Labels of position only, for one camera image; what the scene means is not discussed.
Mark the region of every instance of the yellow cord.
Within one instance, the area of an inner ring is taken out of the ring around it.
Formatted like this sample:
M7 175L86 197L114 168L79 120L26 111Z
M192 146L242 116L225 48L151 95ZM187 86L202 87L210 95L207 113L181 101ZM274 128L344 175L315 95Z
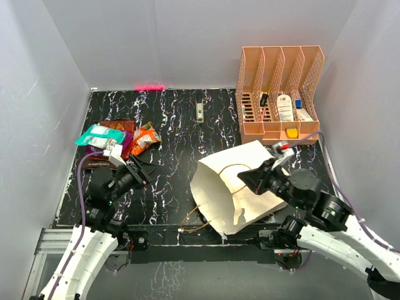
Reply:
M224 167L224 168L221 170L221 172L218 173L218 176L220 176L221 173L222 173L226 168L229 168L229 167L232 167L232 166L245 166L245 167L248 167L249 170L251 170L251 168L250 168L247 164L228 164L226 167ZM238 189L236 192L233 192L232 195L235 195L236 193L240 192L240 191L241 191L242 189L244 189L245 187L246 187L246 185L244 185L243 187L241 187L240 189ZM196 232L197 230L203 229L203 228L206 227L208 224L210 224L211 221L208 221L207 223L205 223L205 224L203 224L202 226L197 227L197 228L193 228L193 229L184 229L184 228L183 228L183 223L185 222L186 218L189 217L197 208L199 208L198 205L197 205L194 209L192 209L192 211L189 212L189 214L187 214L187 216L182 220L182 222L181 222L181 230L182 230L182 231L186 231L187 233L194 233L194 232Z

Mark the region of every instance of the black marble tabletop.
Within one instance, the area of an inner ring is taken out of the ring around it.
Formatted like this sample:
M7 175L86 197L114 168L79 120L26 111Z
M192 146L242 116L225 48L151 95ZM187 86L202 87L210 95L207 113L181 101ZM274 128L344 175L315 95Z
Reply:
M84 131L95 121L135 119L136 127L149 121L162 138L161 144L152 145L139 156L143 161L159 164L153 182L143 190L131 190L116 205L116 219L128 224L156 227L176 227L195 206L190 181L197 161L209 154L241 144L236 102L233 89L202 90L204 123L197 124L195 115L196 93L199 90L166 91L106 91L94 92L84 123ZM319 144L298 146L296 155L286 164L289 172L306 168L315 172L324 182L326 191L333 193L324 166ZM53 227L72 225L79 217L78 182L76 167L84 156L79 147L67 182L65 195L54 220ZM82 175L84 190L91 177L90 171ZM271 214L259 224L280 224L294 214L292 207ZM198 212L190 215L188 225L204 224Z

